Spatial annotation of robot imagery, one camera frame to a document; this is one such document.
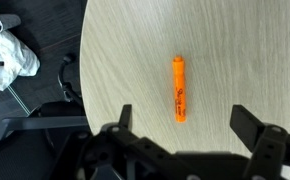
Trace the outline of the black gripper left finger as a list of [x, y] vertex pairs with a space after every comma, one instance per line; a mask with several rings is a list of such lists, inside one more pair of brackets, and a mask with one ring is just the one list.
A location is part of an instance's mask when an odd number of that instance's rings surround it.
[[131, 131], [132, 105], [122, 107], [117, 123], [103, 129], [111, 169], [124, 180], [172, 180], [171, 154]]

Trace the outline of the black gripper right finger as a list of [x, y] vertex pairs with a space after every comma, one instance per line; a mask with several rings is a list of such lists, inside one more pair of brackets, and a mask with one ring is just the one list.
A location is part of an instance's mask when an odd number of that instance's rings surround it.
[[243, 173], [245, 180], [280, 180], [288, 133], [265, 125], [242, 105], [234, 105], [230, 127], [252, 153]]

